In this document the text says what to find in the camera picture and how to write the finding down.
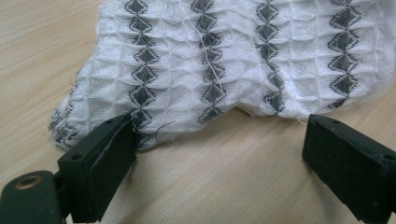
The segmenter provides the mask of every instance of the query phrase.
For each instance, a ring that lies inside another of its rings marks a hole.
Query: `light wood desk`
[[[0,1],[0,188],[55,172],[50,113],[92,53],[98,0]],[[329,114],[396,149],[396,85]],[[139,153],[103,223],[358,223],[304,165],[305,125],[232,110]]]

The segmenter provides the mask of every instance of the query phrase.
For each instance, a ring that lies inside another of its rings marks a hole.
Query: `cloth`
[[[107,0],[53,140],[131,113],[147,148],[235,106],[305,119],[350,105],[389,84],[395,18],[389,0]]]

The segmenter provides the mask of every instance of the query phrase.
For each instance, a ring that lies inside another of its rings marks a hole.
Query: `wooden surface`
[[[99,3],[0,1],[0,189],[57,170],[50,113],[92,53]],[[396,149],[395,95],[328,116]],[[235,109],[140,153],[102,223],[359,223],[302,162],[305,127]]]

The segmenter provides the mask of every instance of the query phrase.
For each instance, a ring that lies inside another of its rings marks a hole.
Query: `black clamp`
[[[59,172],[37,171],[9,182],[2,192],[0,223],[61,224],[101,220],[136,160],[129,115],[99,125],[59,160]]]
[[[396,153],[366,135],[311,115],[303,160],[358,220],[387,223],[396,211]]]

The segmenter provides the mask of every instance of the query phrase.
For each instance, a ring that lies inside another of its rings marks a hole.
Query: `white knitted fabric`
[[[146,148],[235,106],[303,119],[350,105],[389,83],[395,15],[389,0],[107,0],[53,139],[68,149],[131,113]]]

